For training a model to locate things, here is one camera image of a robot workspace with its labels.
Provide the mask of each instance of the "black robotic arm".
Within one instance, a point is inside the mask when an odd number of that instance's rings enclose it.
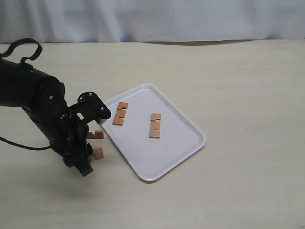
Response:
[[[23,57],[20,63],[3,59],[26,43],[38,45],[30,58]],[[12,43],[5,53],[0,53],[0,106],[21,107],[47,137],[50,147],[32,148],[4,138],[0,140],[27,149],[52,148],[66,166],[76,167],[86,176],[93,171],[90,165],[93,149],[87,144],[87,124],[93,120],[102,124],[111,117],[111,112],[94,92],[81,94],[77,103],[68,107],[64,84],[25,62],[37,59],[41,52],[42,47],[37,41],[22,39]]]

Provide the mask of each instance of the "screw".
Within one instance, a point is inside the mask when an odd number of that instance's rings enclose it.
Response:
[[[67,116],[67,114],[66,114],[66,113],[63,113],[62,116],[60,117],[60,119],[63,119],[63,118],[65,118],[66,116]]]

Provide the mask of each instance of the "black cable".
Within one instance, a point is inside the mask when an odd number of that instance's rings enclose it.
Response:
[[[0,136],[0,140],[7,143],[7,144],[10,144],[12,146],[16,146],[16,147],[20,147],[20,148],[23,148],[23,149],[28,149],[28,150],[36,150],[36,151],[42,151],[42,150],[46,150],[46,149],[50,149],[51,146],[47,146],[47,147],[42,147],[42,148],[36,148],[36,147],[29,147],[29,146],[24,146],[24,145],[20,145],[20,144],[17,144],[17,143],[14,143],[14,142],[11,142],[3,137]]]

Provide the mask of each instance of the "black strap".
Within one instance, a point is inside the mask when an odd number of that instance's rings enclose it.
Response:
[[[20,63],[22,65],[25,64],[26,60],[34,61],[34,60],[36,60],[40,56],[40,54],[42,52],[42,46],[36,40],[34,40],[32,38],[25,38],[25,39],[21,39],[21,40],[13,42],[9,46],[9,48],[6,50],[5,53],[0,53],[0,58],[9,57],[18,46],[23,45],[23,44],[36,44],[36,45],[38,45],[38,47],[37,47],[35,53],[32,56],[30,56],[30,57],[22,57],[22,59],[20,61]]]

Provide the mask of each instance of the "orange wooden block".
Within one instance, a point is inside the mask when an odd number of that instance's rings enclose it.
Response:
[[[157,121],[151,121],[151,129],[149,138],[160,138],[161,123]]]
[[[151,121],[161,120],[161,114],[152,113]]]
[[[104,139],[104,132],[102,130],[95,131],[95,134],[93,132],[88,132],[87,139]]]
[[[123,125],[125,116],[126,116],[126,110],[117,110],[112,124]]]
[[[127,109],[127,108],[128,108],[128,103],[119,102],[118,110]]]
[[[102,148],[97,148],[93,150],[92,159],[99,160],[104,158],[104,152]]]
[[[160,130],[161,124],[160,122],[151,121],[151,129],[152,130]]]

